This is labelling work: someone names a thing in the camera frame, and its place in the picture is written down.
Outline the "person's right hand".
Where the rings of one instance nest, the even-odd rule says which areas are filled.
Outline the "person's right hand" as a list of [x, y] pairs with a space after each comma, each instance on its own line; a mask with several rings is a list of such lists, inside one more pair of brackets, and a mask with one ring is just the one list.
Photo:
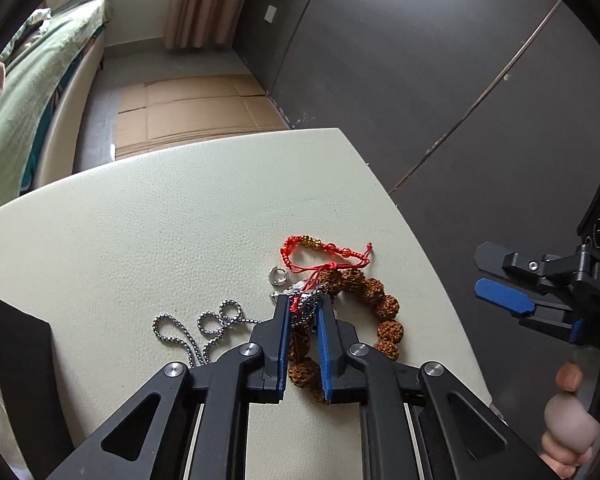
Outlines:
[[577, 364], [568, 362], [556, 374], [560, 393], [546, 404], [546, 430], [541, 438], [540, 457], [559, 479], [570, 479], [596, 459], [600, 446], [600, 424], [576, 398], [583, 382], [583, 372]]

